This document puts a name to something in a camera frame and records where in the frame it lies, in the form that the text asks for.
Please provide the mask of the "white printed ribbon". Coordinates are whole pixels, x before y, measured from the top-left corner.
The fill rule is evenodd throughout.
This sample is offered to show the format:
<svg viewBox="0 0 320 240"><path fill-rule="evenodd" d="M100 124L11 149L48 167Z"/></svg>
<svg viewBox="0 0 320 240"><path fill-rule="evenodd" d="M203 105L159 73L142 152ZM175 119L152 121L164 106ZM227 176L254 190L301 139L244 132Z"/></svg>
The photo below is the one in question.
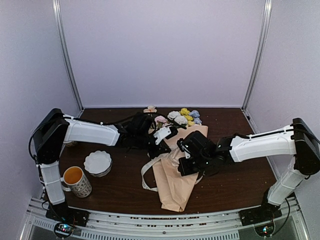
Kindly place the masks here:
<svg viewBox="0 0 320 240"><path fill-rule="evenodd" d="M183 187L192 190L194 185L202 180L203 176L198 173L181 176L178 172L178 165L179 159L184 156L185 154L176 148L170 153L164 153L151 159L140 171L142 187L153 192L158 192L165 187L168 187L171 191L181 190ZM145 174L149 171L152 171L155 187L150 187L145 180Z"/></svg>

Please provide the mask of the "pink and green wrapping paper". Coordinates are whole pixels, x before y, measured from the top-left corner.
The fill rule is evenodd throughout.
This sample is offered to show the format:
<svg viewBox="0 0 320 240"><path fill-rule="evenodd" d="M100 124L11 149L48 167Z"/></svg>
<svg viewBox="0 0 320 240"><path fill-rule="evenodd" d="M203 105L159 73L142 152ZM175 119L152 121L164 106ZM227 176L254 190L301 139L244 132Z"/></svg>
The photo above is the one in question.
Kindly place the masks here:
<svg viewBox="0 0 320 240"><path fill-rule="evenodd" d="M178 171L179 159L184 157L185 153L179 149L177 141L194 131L199 131L205 137L208 135L206 125L196 124L187 129L180 128L177 135L164 140L171 152L158 156L152 165L161 208L164 210L183 212L197 182L197 173L181 176Z"/></svg>

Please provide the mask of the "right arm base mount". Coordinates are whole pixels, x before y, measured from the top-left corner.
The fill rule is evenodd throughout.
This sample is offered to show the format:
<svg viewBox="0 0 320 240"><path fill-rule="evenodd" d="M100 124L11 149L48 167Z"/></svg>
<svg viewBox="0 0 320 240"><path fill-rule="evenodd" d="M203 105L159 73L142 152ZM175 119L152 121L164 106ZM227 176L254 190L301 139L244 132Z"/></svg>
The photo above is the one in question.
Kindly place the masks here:
<svg viewBox="0 0 320 240"><path fill-rule="evenodd" d="M276 230L274 220L282 216L280 210L272 212L261 210L261 207L244 209L239 212L242 226L253 226L255 233L259 237L270 237Z"/></svg>

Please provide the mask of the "blue flower stem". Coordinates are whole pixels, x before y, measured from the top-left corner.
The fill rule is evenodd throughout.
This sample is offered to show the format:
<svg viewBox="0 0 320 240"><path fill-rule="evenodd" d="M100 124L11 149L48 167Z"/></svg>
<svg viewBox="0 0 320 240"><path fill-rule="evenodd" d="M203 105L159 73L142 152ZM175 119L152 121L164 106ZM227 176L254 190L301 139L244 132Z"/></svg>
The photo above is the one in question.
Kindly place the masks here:
<svg viewBox="0 0 320 240"><path fill-rule="evenodd" d="M200 113L197 110L192 110L189 113L189 116L193 118L193 122L197 125L202 125L202 121L200 119Z"/></svg>

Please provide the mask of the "yellow flower stem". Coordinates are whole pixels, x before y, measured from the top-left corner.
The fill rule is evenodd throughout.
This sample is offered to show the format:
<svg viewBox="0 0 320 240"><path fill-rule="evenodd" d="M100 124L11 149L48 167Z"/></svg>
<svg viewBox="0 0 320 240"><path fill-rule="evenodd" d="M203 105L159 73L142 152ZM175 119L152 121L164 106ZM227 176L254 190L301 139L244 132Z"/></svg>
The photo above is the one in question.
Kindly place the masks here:
<svg viewBox="0 0 320 240"><path fill-rule="evenodd" d="M186 118L189 127L195 125L194 118L190 115L191 112L187 108L181 108L179 113Z"/></svg>

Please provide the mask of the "peach blossom stem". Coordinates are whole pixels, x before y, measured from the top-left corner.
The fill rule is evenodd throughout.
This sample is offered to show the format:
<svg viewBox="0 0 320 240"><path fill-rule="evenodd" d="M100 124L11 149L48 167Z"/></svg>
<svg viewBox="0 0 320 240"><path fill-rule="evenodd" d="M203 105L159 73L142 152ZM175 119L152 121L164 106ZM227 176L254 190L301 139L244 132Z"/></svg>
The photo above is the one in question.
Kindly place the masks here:
<svg viewBox="0 0 320 240"><path fill-rule="evenodd" d="M154 105L149 105L147 108L145 108L143 110L144 113L156 113L158 110L156 109L156 107Z"/></svg>

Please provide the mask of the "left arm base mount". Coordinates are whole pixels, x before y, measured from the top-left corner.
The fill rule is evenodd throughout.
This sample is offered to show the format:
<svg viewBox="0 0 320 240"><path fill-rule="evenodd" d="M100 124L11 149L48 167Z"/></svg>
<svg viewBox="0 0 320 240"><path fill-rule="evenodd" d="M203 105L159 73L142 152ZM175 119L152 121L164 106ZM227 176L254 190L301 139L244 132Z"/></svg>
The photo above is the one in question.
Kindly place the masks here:
<svg viewBox="0 0 320 240"><path fill-rule="evenodd" d="M57 221L53 227L53 233L61 239L66 239L74 234L80 234L80 227L86 227L90 213L85 210L71 208L71 215L60 217L49 206L46 210L46 218Z"/></svg>

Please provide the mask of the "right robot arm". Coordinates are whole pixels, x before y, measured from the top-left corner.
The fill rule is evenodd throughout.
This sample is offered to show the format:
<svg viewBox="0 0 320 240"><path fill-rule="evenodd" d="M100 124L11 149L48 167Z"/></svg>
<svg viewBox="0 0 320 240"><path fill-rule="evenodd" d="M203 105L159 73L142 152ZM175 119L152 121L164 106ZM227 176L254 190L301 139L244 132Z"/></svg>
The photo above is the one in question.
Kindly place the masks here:
<svg viewBox="0 0 320 240"><path fill-rule="evenodd" d="M223 137L213 143L198 130L177 141L185 154L178 160L182 176L208 174L219 167L246 160L277 155L292 159L280 179L264 194L256 210L259 220L268 220L285 199L309 176L320 170L320 141L301 118L292 124L269 132Z"/></svg>

